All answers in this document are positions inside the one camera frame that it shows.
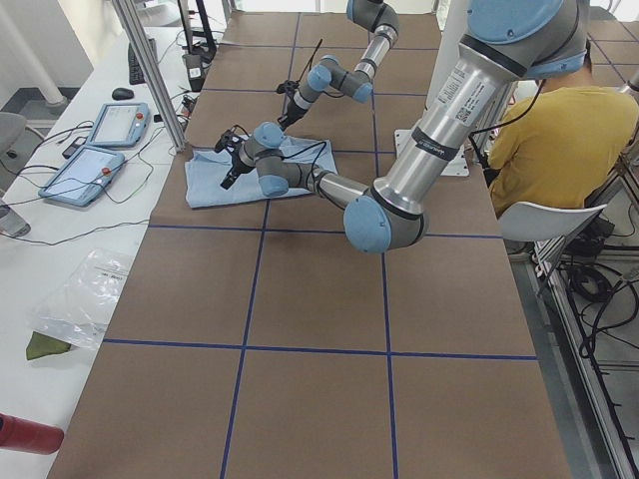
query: white table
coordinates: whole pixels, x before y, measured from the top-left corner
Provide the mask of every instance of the white table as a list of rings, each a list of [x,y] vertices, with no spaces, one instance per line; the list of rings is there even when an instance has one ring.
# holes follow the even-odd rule
[[[147,33],[157,41],[158,57],[175,42],[179,31],[176,28],[147,29]],[[113,101],[111,92],[116,87],[132,88],[135,91],[133,101],[146,102],[152,114],[158,113],[146,84],[133,87],[128,84],[127,48],[128,39],[123,34],[56,123],[51,135],[73,128],[84,120],[95,120],[100,107]],[[181,48],[173,43],[160,64],[172,97],[189,87],[181,53]],[[181,99],[182,96],[177,97],[174,105],[178,106]],[[154,130],[162,125],[151,123],[136,148],[143,146]],[[57,146],[54,141],[43,146],[29,165],[61,166],[64,163],[61,153],[69,143]],[[123,153],[130,158],[135,152],[134,149]],[[155,170],[147,184],[122,205],[101,195],[83,211],[41,200],[16,206],[15,210],[31,225],[31,232],[25,238],[53,242],[99,226],[147,220],[169,172],[174,152],[168,134],[163,131],[143,153],[143,158]],[[148,171],[149,167],[139,159],[132,160],[114,179],[108,190],[110,195],[118,200],[125,198],[141,184]],[[29,178],[44,184],[50,178],[51,173],[48,172],[30,174]],[[13,204],[36,197],[37,188],[18,178],[4,200]],[[25,348],[32,333],[27,326],[30,311],[61,286],[93,249],[100,247],[135,255],[145,230],[146,225],[121,227],[57,246],[27,244],[0,237],[0,411],[67,428],[95,352],[75,348],[65,354],[27,361]],[[47,476],[54,459],[55,454],[40,456],[0,449],[0,476],[3,479],[42,479]]]

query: person in yellow shirt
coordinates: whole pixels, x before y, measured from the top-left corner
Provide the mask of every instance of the person in yellow shirt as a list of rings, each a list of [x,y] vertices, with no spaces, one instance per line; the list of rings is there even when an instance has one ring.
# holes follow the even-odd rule
[[[498,218],[517,202],[584,208],[631,140],[639,106],[630,95],[595,84],[589,42],[586,52],[579,71],[546,80],[532,109],[499,132],[488,158],[499,171],[489,186]],[[502,123],[531,101],[515,104]]]

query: plastic bag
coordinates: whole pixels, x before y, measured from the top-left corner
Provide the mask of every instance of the plastic bag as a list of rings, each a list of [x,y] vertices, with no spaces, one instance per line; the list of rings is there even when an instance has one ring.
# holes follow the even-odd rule
[[[133,257],[95,249],[67,281],[38,304],[29,325],[75,346],[98,349]]]

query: tablet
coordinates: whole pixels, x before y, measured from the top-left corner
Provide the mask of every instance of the tablet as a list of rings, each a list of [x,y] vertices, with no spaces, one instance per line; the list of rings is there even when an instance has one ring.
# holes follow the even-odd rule
[[[102,106],[87,145],[129,148],[140,141],[149,124],[146,103],[107,103]]]
[[[94,146],[74,153],[38,195],[54,202],[85,207],[104,189],[124,165],[124,155]]]

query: computer mouse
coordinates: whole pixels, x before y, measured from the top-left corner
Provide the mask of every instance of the computer mouse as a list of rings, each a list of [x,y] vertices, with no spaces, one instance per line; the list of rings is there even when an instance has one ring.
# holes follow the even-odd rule
[[[116,88],[111,94],[111,98],[114,100],[130,100],[133,97],[133,90],[129,88]]]

